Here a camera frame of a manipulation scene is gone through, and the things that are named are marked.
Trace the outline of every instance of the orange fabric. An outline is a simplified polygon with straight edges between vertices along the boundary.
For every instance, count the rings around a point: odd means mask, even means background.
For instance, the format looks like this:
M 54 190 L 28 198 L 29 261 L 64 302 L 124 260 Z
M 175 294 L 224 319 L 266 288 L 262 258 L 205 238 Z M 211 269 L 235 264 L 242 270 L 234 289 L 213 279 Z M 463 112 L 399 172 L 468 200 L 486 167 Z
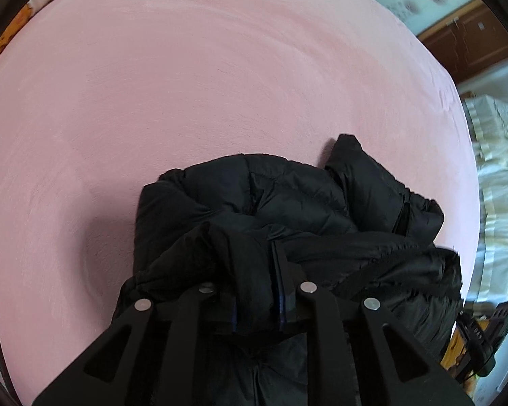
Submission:
M 489 324 L 489 320 L 479 320 L 478 324 L 483 330 L 485 330 Z M 464 354 L 464 352 L 465 344 L 463 343 L 463 338 L 461 337 L 461 334 L 459 334 L 459 331 L 456 329 L 453 332 L 452 339 L 450 340 L 450 345 L 448 345 L 446 354 L 444 355 L 444 358 L 440 364 L 445 369 L 448 369 L 449 367 L 456 364 L 457 357 L 459 357 L 461 354 Z
M 21 30 L 21 28 L 28 22 L 32 16 L 32 9 L 29 5 L 24 5 L 23 8 L 15 15 L 15 18 L 11 20 L 4 33 L 0 36 L 0 54 L 4 48 L 8 45 L 11 38 Z

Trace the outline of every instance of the metal screw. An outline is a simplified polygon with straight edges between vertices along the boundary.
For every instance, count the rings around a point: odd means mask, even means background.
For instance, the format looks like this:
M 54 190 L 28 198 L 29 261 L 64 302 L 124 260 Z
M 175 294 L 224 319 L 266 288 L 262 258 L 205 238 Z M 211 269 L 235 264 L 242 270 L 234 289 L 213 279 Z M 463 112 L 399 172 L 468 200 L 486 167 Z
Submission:
M 209 294 L 214 292 L 217 287 L 213 283 L 203 283 L 199 286 L 199 292 L 203 294 Z
M 301 283 L 299 288 L 304 291 L 305 293 L 314 293 L 316 290 L 318 290 L 318 287 L 315 283 L 312 283 L 310 281 L 305 281 Z
M 135 302 L 134 307 L 136 308 L 137 311 L 147 311 L 151 305 L 152 302 L 148 299 L 138 299 Z
M 377 298 L 367 298 L 363 301 L 363 305 L 369 310 L 378 310 L 380 308 L 380 301 Z

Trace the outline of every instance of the white blanket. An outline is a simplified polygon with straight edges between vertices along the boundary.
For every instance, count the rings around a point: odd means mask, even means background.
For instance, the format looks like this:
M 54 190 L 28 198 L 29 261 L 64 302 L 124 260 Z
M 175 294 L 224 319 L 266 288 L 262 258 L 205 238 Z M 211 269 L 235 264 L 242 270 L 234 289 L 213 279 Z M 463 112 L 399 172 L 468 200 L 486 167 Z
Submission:
M 489 312 L 508 300 L 508 101 L 467 99 L 481 197 L 480 242 L 468 300 Z

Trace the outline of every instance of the black down jacket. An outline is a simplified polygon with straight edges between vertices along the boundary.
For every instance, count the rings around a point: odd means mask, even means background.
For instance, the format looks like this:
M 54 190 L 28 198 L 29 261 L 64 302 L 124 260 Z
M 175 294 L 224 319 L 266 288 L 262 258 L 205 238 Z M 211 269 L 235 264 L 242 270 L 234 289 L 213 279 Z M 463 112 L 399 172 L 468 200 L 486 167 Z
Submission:
M 204 282 L 231 282 L 237 331 L 274 304 L 268 263 L 280 240 L 306 277 L 345 299 L 375 295 L 435 358 L 462 307 L 458 255 L 433 246 L 443 213 L 341 135 L 325 169 L 271 155 L 234 155 L 162 174 L 143 188 L 134 276 L 115 317 L 139 298 L 175 300 Z M 363 274 L 384 264 L 379 276 Z M 306 341 L 241 348 L 213 338 L 207 405 L 306 404 Z

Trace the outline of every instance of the pink bedsheet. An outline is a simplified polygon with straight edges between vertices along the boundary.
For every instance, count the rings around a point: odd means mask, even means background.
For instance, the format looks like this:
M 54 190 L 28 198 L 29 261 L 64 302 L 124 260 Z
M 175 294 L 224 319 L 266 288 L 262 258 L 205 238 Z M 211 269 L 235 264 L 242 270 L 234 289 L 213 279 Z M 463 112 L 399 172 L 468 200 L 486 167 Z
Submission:
M 469 285 L 478 186 L 447 72 L 374 0 L 55 0 L 0 56 L 0 334 L 27 404 L 108 325 L 141 187 L 339 133 L 446 218 Z

